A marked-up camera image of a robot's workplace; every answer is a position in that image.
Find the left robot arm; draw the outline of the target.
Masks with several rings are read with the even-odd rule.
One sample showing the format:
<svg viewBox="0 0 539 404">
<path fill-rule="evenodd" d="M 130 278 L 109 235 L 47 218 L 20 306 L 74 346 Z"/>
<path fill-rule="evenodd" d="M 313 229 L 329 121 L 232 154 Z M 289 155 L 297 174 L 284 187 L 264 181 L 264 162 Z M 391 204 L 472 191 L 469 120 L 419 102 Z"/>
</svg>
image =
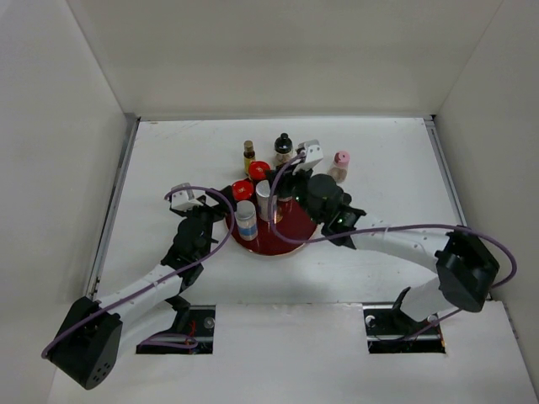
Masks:
<svg viewBox="0 0 539 404">
<path fill-rule="evenodd" d="M 159 264 L 99 300 L 76 300 L 43 349 L 41 357 L 83 389 L 92 390 L 109 375 L 128 328 L 157 305 L 177 300 L 199 278 L 204 261 L 223 247 L 213 237 L 213 226 L 233 216 L 236 202 L 222 190 L 203 189 L 199 198 L 191 196 L 191 190 L 183 185 L 166 196 L 170 210 L 182 220 Z"/>
</svg>

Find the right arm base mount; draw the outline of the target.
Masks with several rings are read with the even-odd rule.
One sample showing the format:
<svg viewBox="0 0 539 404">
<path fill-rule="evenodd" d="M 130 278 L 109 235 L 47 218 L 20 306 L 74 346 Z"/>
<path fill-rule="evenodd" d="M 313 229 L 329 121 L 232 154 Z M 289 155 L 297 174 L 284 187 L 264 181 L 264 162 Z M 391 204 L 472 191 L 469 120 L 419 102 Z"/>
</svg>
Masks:
<svg viewBox="0 0 539 404">
<path fill-rule="evenodd" d="M 402 313 L 400 306 L 410 287 L 404 289 L 392 306 L 363 308 L 366 344 L 370 354 L 444 354 L 445 343 L 439 326 L 428 320 L 417 322 Z"/>
</svg>

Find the peppercorn jar blue label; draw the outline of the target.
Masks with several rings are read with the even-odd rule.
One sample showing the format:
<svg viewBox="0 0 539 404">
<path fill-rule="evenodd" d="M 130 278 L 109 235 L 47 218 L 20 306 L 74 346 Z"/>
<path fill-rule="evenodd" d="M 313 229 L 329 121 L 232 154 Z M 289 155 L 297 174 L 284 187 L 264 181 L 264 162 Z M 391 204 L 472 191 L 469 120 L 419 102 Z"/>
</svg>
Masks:
<svg viewBox="0 0 539 404">
<path fill-rule="evenodd" d="M 242 200 L 237 202 L 235 219 L 238 234 L 243 240 L 250 242 L 258 236 L 257 211 L 251 201 Z"/>
</svg>

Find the peppercorn jar silver lid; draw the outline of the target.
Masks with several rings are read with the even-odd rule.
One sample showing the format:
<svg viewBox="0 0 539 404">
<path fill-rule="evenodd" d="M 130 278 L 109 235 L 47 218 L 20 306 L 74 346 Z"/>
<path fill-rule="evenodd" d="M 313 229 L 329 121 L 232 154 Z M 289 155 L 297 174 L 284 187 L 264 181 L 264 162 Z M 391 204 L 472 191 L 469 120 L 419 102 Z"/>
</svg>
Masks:
<svg viewBox="0 0 539 404">
<path fill-rule="evenodd" d="M 259 218 L 266 222 L 277 221 L 277 196 L 270 197 L 270 183 L 263 180 L 257 183 L 255 188 L 256 200 L 259 209 Z"/>
</svg>

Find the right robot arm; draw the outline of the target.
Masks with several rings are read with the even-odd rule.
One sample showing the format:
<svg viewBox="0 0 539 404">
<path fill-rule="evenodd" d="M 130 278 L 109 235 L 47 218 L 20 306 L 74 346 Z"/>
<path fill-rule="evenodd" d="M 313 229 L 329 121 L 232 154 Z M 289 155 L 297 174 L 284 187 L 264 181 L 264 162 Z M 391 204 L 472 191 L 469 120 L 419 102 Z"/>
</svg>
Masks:
<svg viewBox="0 0 539 404">
<path fill-rule="evenodd" d="M 428 269 L 434 278 L 404 288 L 390 320 L 399 332 L 412 332 L 429 316 L 451 308 L 478 313 L 499 271 L 480 236 L 464 226 L 390 226 L 351 206 L 351 197 L 327 174 L 283 167 L 266 173 L 270 190 L 291 196 L 315 223 L 322 239 L 338 247 L 373 251 Z"/>
</svg>

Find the red-lid chili sauce jar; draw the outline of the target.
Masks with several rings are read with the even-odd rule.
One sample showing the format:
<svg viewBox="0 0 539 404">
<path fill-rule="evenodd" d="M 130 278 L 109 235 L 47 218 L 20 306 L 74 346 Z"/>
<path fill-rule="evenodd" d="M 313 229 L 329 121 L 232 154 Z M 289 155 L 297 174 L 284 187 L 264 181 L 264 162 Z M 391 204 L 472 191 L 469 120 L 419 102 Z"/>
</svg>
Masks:
<svg viewBox="0 0 539 404">
<path fill-rule="evenodd" d="M 238 180 L 232 184 L 232 196 L 236 202 L 251 200 L 253 193 L 253 183 L 247 179 Z"/>
</svg>

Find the black-cap spice bottle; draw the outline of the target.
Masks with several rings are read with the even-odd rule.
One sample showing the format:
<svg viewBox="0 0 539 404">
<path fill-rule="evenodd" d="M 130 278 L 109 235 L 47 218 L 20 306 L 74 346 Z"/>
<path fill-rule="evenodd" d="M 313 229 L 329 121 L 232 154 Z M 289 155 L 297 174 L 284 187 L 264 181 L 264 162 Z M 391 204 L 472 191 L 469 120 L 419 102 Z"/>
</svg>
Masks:
<svg viewBox="0 0 539 404">
<path fill-rule="evenodd" d="M 292 159 L 293 142 L 287 133 L 281 133 L 274 142 L 275 165 L 280 166 Z"/>
</svg>

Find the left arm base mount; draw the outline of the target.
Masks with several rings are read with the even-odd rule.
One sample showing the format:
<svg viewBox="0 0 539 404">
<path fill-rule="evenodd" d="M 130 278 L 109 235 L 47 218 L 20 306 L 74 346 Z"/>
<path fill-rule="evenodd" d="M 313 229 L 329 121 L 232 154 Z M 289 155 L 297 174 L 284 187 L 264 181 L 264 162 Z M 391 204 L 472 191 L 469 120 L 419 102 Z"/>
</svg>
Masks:
<svg viewBox="0 0 539 404">
<path fill-rule="evenodd" d="M 216 306 L 192 305 L 183 297 L 163 302 L 167 320 L 136 345 L 136 354 L 213 354 Z"/>
</svg>

